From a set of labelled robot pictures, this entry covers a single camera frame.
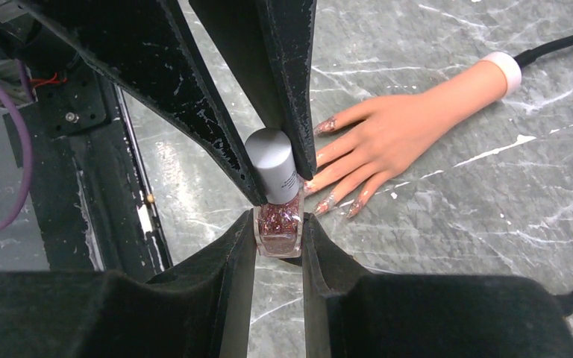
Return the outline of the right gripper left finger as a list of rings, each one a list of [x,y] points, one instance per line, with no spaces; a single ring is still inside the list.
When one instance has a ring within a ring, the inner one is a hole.
[[[145,283],[118,271],[0,272],[0,357],[245,357],[255,257],[246,211]]]

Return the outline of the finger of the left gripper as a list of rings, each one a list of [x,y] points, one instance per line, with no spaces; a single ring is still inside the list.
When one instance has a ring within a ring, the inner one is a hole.
[[[203,0],[190,6],[268,128],[292,143],[299,175],[317,170],[310,109],[315,1]]]
[[[253,205],[266,203],[179,3],[34,0],[22,6],[94,70],[199,144]]]

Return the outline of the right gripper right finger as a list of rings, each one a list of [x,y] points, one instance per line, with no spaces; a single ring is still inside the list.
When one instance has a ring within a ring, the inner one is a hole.
[[[309,357],[573,357],[559,302],[526,277],[373,273],[310,214],[302,270]]]

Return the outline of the glitter nail polish bottle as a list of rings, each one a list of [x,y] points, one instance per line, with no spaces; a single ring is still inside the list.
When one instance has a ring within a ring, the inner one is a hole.
[[[283,131],[263,128],[246,141],[245,149],[257,170],[267,203],[256,206],[254,238],[264,257],[301,256],[304,194],[292,144]]]

